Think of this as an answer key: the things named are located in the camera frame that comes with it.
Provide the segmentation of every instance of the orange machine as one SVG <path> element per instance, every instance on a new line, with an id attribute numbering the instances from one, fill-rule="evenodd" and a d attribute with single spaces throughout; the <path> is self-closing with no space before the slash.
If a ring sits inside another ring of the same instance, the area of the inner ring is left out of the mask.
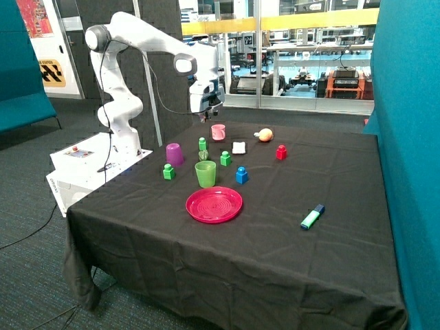
<path id="1" fill-rule="evenodd" d="M 354 67 L 339 67 L 337 70 L 330 71 L 325 97 L 362 100 L 364 90 L 363 71 L 358 71 Z"/>

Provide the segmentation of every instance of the purple cup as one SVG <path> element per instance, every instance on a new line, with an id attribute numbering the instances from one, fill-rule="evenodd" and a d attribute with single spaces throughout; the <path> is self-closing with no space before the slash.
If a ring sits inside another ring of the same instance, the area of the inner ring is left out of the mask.
<path id="1" fill-rule="evenodd" d="M 172 167 L 178 167 L 184 163 L 184 155 L 178 143 L 170 143 L 166 146 L 166 162 Z"/>

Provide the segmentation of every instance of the yellow railing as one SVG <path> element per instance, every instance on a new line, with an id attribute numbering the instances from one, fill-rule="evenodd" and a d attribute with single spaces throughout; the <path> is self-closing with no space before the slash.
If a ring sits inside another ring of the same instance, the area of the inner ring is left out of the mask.
<path id="1" fill-rule="evenodd" d="M 362 10 L 335 10 L 333 12 L 317 12 L 313 14 L 296 14 L 275 17 L 263 17 L 261 29 L 303 29 L 303 28 L 326 28 L 350 25 L 375 25 L 379 9 Z M 228 19 L 225 21 L 210 21 L 196 23 L 182 23 L 184 36 L 193 34 L 217 34 L 228 32 L 246 32 L 256 30 L 255 18 Z"/>

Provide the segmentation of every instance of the highlighter cap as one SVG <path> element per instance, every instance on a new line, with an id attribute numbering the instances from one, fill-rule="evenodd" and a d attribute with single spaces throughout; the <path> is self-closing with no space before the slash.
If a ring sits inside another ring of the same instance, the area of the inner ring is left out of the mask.
<path id="1" fill-rule="evenodd" d="M 315 211 L 321 215 L 325 211 L 325 206 L 318 204 L 318 206 L 315 207 Z"/>

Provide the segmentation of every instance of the green toy block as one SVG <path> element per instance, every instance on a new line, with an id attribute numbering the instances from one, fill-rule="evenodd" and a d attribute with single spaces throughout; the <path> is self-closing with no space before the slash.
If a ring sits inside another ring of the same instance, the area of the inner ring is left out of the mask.
<path id="1" fill-rule="evenodd" d="M 208 150 L 207 146 L 206 146 L 206 140 L 204 137 L 199 138 L 199 150 Z"/>
<path id="2" fill-rule="evenodd" d="M 165 164 L 164 166 L 164 179 L 171 180 L 176 176 L 174 168 L 170 164 Z"/>
<path id="3" fill-rule="evenodd" d="M 223 166 L 229 166 L 231 165 L 231 156 L 229 154 L 229 152 L 224 151 L 221 153 L 221 157 L 220 157 L 220 164 Z"/>

